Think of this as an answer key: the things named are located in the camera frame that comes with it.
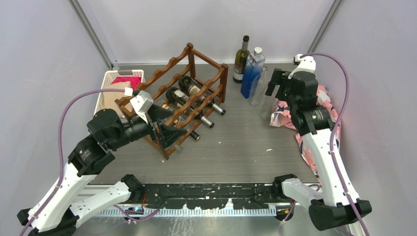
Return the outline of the brown wooden wine rack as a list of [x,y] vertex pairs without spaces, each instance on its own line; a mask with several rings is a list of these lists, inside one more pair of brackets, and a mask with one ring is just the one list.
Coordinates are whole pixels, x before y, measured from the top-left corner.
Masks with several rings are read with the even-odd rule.
[[[174,75],[170,82],[162,85],[153,95],[153,99],[158,106],[174,111],[174,115],[167,119],[163,119],[163,122],[165,122],[166,125],[187,130],[185,135],[181,136],[168,148],[163,148],[162,145],[155,144],[150,138],[146,139],[155,149],[160,151],[161,155],[166,160],[168,160],[170,155],[175,151],[175,144],[182,144],[187,138],[197,138],[195,129],[201,124],[204,124],[209,128],[214,127],[214,122],[209,119],[209,115],[215,110],[208,106],[208,102],[214,99],[215,103],[220,106],[220,104],[225,101],[228,66],[219,64],[202,54],[194,49],[194,46],[191,43],[187,43],[179,56],[171,58],[164,68],[156,70],[150,79],[139,84],[137,88],[140,90],[147,89],[184,58],[188,59],[185,69]],[[205,82],[198,79],[196,76],[195,58],[202,59],[204,62],[213,66],[214,69],[217,70],[215,76]],[[197,94],[189,95],[187,91],[179,86],[179,80],[183,76],[191,77],[201,86],[201,90]],[[205,92],[210,92],[211,95],[208,95],[207,100],[200,104],[197,100],[199,96]]]

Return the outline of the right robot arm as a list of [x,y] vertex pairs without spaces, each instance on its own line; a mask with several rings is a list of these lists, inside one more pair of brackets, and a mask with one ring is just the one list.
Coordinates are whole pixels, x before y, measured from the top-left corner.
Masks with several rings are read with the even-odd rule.
[[307,157],[322,185],[320,192],[302,183],[293,174],[274,179],[273,195],[279,202],[289,198],[309,213],[317,230],[323,231],[357,222],[372,211],[371,203],[362,200],[346,173],[338,150],[338,126],[330,112],[326,92],[319,88],[312,72],[293,74],[275,69],[265,94],[286,102],[291,122],[299,133]]

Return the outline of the dark green wine bottle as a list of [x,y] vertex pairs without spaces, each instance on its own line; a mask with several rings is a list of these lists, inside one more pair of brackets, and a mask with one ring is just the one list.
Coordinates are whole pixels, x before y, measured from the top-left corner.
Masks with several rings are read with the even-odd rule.
[[[189,76],[183,76],[179,80],[179,86],[183,90],[187,91],[189,95],[197,94],[201,90],[201,86]],[[210,92],[203,93],[201,96],[199,96],[197,101],[201,104],[203,101],[207,100],[208,95],[211,95],[211,93]],[[214,99],[208,102],[208,106],[212,107],[220,115],[224,115],[226,113],[226,110],[220,107],[219,105],[217,105]]]

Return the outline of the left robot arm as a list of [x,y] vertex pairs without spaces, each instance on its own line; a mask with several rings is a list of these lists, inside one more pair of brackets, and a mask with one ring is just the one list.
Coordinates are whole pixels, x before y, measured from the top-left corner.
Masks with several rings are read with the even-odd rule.
[[114,151],[145,136],[167,148],[187,133],[186,129],[166,125],[163,119],[172,111],[152,105],[150,122],[136,118],[122,123],[116,111],[102,109],[88,122],[89,135],[68,156],[63,175],[47,195],[34,207],[19,211],[23,226],[31,227],[32,236],[70,236],[84,222],[110,206],[137,203],[144,197],[144,186],[132,174],[125,175],[107,190],[86,200],[75,201],[83,188],[110,164]]

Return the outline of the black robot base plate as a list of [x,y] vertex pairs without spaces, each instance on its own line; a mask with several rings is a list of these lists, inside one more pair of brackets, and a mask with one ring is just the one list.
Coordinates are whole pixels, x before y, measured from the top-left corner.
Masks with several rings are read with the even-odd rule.
[[273,183],[149,183],[141,195],[123,204],[144,204],[149,208],[223,209],[231,201],[233,209],[264,209],[273,204],[292,203],[280,195]]

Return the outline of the clear slim glass bottle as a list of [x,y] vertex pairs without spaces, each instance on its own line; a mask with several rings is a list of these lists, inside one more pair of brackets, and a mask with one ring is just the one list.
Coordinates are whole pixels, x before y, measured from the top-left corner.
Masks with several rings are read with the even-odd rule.
[[265,96],[260,109],[260,118],[264,121],[270,121],[271,114],[274,112],[274,96]]

